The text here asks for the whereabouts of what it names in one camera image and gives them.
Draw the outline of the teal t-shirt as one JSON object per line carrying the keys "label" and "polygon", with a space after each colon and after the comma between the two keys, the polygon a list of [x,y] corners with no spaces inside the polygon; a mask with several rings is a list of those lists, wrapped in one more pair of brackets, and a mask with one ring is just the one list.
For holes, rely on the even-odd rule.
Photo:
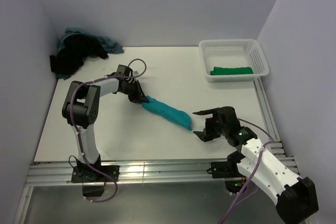
{"label": "teal t-shirt", "polygon": [[148,99],[148,102],[142,102],[142,107],[145,110],[161,116],[169,122],[181,126],[188,131],[192,130],[193,122],[191,117],[186,112],[173,108],[150,97],[149,95],[146,98]]}

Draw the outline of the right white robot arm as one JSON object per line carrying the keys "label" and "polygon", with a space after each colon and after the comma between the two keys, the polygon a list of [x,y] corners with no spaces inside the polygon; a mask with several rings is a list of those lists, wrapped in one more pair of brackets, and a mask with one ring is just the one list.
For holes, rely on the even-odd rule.
{"label": "right white robot arm", "polygon": [[275,204],[284,223],[301,223],[319,210],[316,187],[283,164],[231,106],[198,111],[206,115],[205,127],[195,135],[203,142],[224,137],[235,152],[223,162],[211,162],[207,172],[215,178],[245,178],[240,186],[226,184],[233,194],[243,194],[254,183]]}

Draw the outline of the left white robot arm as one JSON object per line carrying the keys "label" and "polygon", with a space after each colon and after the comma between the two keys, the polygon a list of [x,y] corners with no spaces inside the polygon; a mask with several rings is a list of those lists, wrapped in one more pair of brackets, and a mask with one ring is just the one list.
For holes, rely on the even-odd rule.
{"label": "left white robot arm", "polygon": [[88,82],[73,81],[62,106],[62,117],[71,126],[77,143],[78,157],[73,168],[74,177],[83,182],[116,182],[118,165],[102,165],[94,124],[98,118],[100,98],[122,93],[131,103],[148,102],[137,80],[145,71],[137,73],[130,65],[118,65],[116,72]]}

